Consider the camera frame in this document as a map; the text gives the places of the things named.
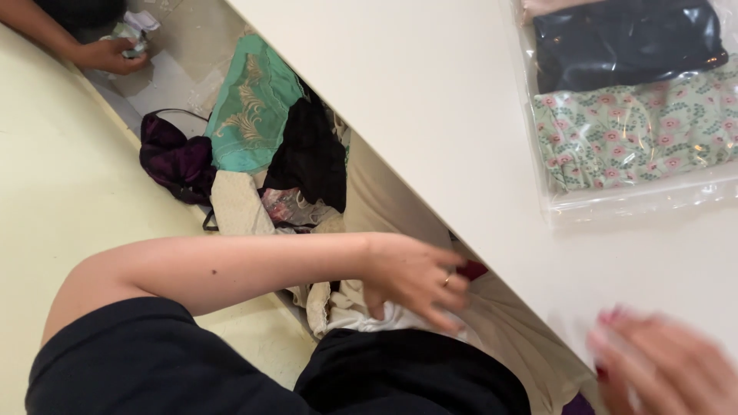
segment black shirt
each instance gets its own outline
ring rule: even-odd
[[[418,330],[333,330],[295,392],[279,386],[163,298],[105,306],[38,353],[26,409],[36,414],[529,414],[503,365]]]

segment black garment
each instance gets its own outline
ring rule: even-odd
[[[534,25],[542,94],[670,80],[729,58],[708,0],[605,0]]]
[[[126,0],[33,1],[70,33],[103,27],[123,16],[127,7]]]
[[[181,305],[92,312],[38,353],[28,414],[529,414],[520,381],[483,352],[416,330],[334,330],[297,392],[262,374]]]
[[[300,188],[309,203],[323,199],[342,213],[346,209],[346,149],[333,135],[320,99],[307,90],[311,101],[300,98],[289,109],[283,142],[266,172],[264,187]]]

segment teal lace garment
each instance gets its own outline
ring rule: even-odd
[[[214,166],[250,174],[269,167],[289,107],[303,95],[297,76],[261,37],[239,39],[205,129]]]

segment cream floor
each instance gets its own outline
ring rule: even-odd
[[[131,241],[202,231],[201,213],[142,171],[137,138],[78,72],[2,25],[0,44],[0,414],[13,415],[24,413],[46,314],[74,265]],[[199,323],[286,387],[314,349],[274,295]]]

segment red fabric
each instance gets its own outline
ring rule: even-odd
[[[456,268],[456,273],[467,277],[469,281],[474,281],[488,271],[487,267],[476,261],[468,261],[465,267]]]

